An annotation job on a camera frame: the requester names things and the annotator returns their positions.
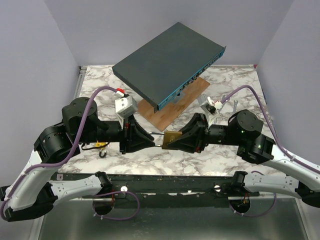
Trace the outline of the large brass padlock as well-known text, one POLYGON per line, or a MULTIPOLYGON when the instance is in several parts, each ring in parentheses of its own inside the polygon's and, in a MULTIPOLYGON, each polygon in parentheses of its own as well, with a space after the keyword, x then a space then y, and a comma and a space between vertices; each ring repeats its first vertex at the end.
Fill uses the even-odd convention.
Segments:
POLYGON ((164 132, 149 131, 148 134, 163 136, 162 144, 154 145, 155 147, 162 148, 163 150, 172 150, 172 148, 169 147, 169 144, 183 135, 181 131, 169 131, 169 130, 166 130, 164 132))

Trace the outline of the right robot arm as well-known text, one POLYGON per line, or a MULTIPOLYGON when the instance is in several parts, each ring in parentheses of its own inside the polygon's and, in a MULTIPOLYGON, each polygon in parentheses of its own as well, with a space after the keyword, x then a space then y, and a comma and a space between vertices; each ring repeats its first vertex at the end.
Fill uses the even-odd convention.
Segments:
POLYGON ((263 121, 249 110, 230 117, 227 125, 210 125, 203 114, 196 113, 183 127, 181 135, 167 143, 170 150, 201 153, 208 145, 237 146, 237 156, 255 165, 263 165, 283 173, 282 176, 258 177, 236 172, 230 191, 241 196, 245 192, 271 192, 301 199, 305 204, 320 206, 320 167, 297 156, 262 134, 263 121))

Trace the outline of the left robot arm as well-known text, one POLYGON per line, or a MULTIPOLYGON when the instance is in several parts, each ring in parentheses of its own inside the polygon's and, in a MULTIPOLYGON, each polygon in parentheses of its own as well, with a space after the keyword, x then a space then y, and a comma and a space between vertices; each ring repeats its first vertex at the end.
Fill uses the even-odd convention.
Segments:
POLYGON ((62 109, 62 121, 47 127, 34 143, 19 177, 0 189, 1 217, 7 222, 39 218, 60 202, 78 197, 107 197, 113 184, 104 172, 70 182, 52 181, 52 175, 72 157, 80 144, 119 143, 122 154, 155 146, 154 138, 136 121, 133 113, 124 122, 102 121, 93 98, 79 97, 62 109))

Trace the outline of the wooden board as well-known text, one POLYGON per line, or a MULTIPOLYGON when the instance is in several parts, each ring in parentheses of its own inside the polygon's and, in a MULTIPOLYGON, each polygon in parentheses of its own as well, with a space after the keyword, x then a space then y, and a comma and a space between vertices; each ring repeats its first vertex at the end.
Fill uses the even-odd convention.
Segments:
POLYGON ((208 87, 210 83, 198 77, 181 93, 175 96, 161 110, 154 112, 154 108, 145 99, 138 103, 138 113, 158 130, 165 130, 174 120, 208 87))

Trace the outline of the yellow padlock with black shackle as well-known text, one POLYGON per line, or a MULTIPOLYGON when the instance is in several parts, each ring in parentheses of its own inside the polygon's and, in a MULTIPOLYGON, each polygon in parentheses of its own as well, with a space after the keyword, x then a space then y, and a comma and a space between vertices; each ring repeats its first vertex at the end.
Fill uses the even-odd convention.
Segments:
POLYGON ((110 143, 109 142, 97 142, 95 144, 95 147, 97 149, 99 149, 99 153, 98 153, 98 156, 100 158, 105 158, 107 156, 107 146, 109 145, 110 143))

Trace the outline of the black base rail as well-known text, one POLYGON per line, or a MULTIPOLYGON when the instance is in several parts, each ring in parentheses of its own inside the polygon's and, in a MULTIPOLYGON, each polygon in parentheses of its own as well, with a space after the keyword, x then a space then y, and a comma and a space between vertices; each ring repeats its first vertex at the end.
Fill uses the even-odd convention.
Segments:
POLYGON ((118 194, 115 208, 131 209, 140 202, 141 208, 200 208, 229 207, 229 197, 237 199, 245 195, 259 196, 258 192, 249 192, 240 183, 237 176, 174 176, 174 175, 138 175, 109 174, 112 189, 119 191, 127 187, 134 193, 118 194))

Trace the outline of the dark network switch box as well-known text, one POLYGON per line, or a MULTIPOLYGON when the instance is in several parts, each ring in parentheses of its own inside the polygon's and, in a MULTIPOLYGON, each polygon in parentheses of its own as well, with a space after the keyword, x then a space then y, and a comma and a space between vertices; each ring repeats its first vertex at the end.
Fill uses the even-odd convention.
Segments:
POLYGON ((157 112, 221 58, 225 49, 177 22, 112 70, 157 112))

